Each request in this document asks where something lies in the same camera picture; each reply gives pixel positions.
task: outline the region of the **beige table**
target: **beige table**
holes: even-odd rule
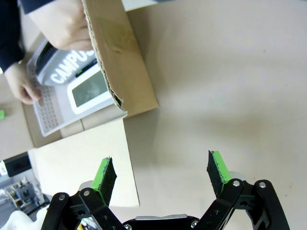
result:
[[[160,109],[125,121],[137,215],[200,216],[214,199],[207,150],[269,179],[307,229],[307,2],[174,1],[129,12]],[[251,229],[236,211],[227,230]]]

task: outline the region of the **cardboard box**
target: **cardboard box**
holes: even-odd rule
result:
[[[4,148],[0,150],[0,159],[39,148],[119,117],[137,115],[158,107],[137,40],[121,0],[83,0],[83,4],[95,54],[102,71],[106,74],[106,82],[114,98],[114,104],[44,138],[40,134],[33,108],[27,105],[21,107],[5,86],[1,95],[9,95],[6,96],[9,99],[3,103],[15,104],[16,108],[11,111],[12,116],[3,120],[1,124],[5,127],[5,130],[2,129],[4,133],[12,134],[1,141]],[[26,30],[23,31],[23,34],[25,33],[25,40],[31,40]],[[31,57],[43,39],[40,35],[31,45],[25,45],[28,49],[26,59]],[[18,127],[15,126],[16,120],[21,123]]]

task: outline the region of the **hand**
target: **hand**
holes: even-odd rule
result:
[[[93,49],[81,0],[55,0],[29,16],[55,48]]]
[[[33,104],[41,98],[40,92],[33,88],[28,76],[25,65],[18,63],[12,64],[4,73],[6,80],[14,96],[25,104]]]

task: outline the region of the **cardboard flap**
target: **cardboard flap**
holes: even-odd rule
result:
[[[158,107],[121,0],[83,0],[91,39],[117,106],[128,116]]]
[[[43,193],[74,195],[95,178],[100,162],[112,157],[117,174],[110,205],[138,207],[124,123],[118,119],[30,151]]]

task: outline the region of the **white object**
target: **white object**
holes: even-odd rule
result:
[[[35,222],[33,222],[24,212],[14,211],[1,230],[40,230],[48,207],[49,206],[46,206],[37,212],[37,220]]]
[[[74,195],[93,180],[105,157],[113,158],[117,174],[110,206],[137,207],[135,186],[123,120],[115,120],[29,152],[42,192]]]
[[[4,161],[0,161],[0,175],[4,176],[6,174],[8,174],[8,172],[6,171]]]
[[[35,87],[40,89],[42,94],[42,99],[38,102],[34,102],[33,106],[39,128],[44,137],[114,103],[114,99],[108,92],[104,94],[103,97],[94,98],[91,102],[80,106],[80,108],[76,108],[76,106],[72,108],[72,98],[69,98],[67,94],[69,84],[58,85],[57,87],[40,85],[36,80],[35,69],[36,60],[40,54],[38,51],[41,49],[42,47],[33,54],[32,58],[27,63],[27,71],[29,78]],[[79,76],[81,80],[85,80],[85,76],[90,78],[87,73],[88,71],[94,72],[91,68],[85,71],[82,74],[84,76]],[[77,78],[74,81],[81,84],[81,80]]]
[[[98,85],[95,82],[93,82],[94,80],[88,83],[88,81],[90,81],[91,79],[97,78],[97,77],[101,78],[101,81],[105,84],[103,73],[101,72],[101,69],[98,66],[98,64],[95,64],[94,66],[92,66],[86,72],[81,74],[77,79],[75,79],[73,82],[71,82],[68,85],[67,94],[68,94],[69,101],[71,103],[71,108],[75,114],[81,114],[102,102],[112,99],[112,96],[110,92],[107,90],[106,85],[105,85],[105,90],[103,90],[101,89],[101,87],[104,87],[104,85]],[[85,84],[87,85],[91,84],[91,87],[88,89],[89,92],[83,92],[82,95],[80,96],[85,96],[85,97],[88,96],[90,100],[82,103],[81,105],[78,105],[78,102],[76,101],[76,97],[78,97],[78,95],[75,95],[78,92],[74,93],[74,91],[78,89],[79,87],[82,87],[82,85],[85,85]]]

